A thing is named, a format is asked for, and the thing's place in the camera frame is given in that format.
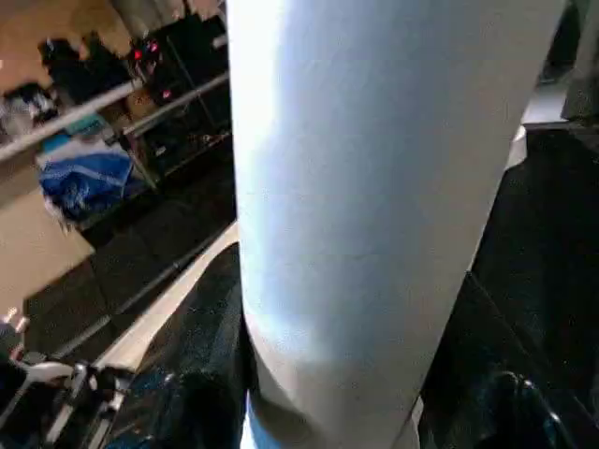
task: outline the black equipment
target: black equipment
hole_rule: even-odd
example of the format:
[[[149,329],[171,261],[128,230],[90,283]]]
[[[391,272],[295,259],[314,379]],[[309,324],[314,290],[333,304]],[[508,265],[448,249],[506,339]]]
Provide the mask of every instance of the black equipment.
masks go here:
[[[134,41],[129,62],[153,101],[164,105],[228,70],[226,45],[214,47],[225,34],[218,17],[186,16]]]
[[[90,67],[66,39],[47,39],[37,47],[57,90],[73,103],[85,103],[101,93]]]

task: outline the black floor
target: black floor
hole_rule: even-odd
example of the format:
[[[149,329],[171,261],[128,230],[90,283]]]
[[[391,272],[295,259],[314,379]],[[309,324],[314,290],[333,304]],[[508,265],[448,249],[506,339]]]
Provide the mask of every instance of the black floor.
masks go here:
[[[27,349],[94,360],[234,219],[227,141],[85,233],[95,253],[25,301]]]

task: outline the white pole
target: white pole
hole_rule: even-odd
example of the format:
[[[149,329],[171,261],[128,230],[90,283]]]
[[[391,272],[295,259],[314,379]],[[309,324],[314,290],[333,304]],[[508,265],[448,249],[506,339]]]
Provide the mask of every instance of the white pole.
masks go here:
[[[258,447],[394,445],[562,7],[229,3]]]

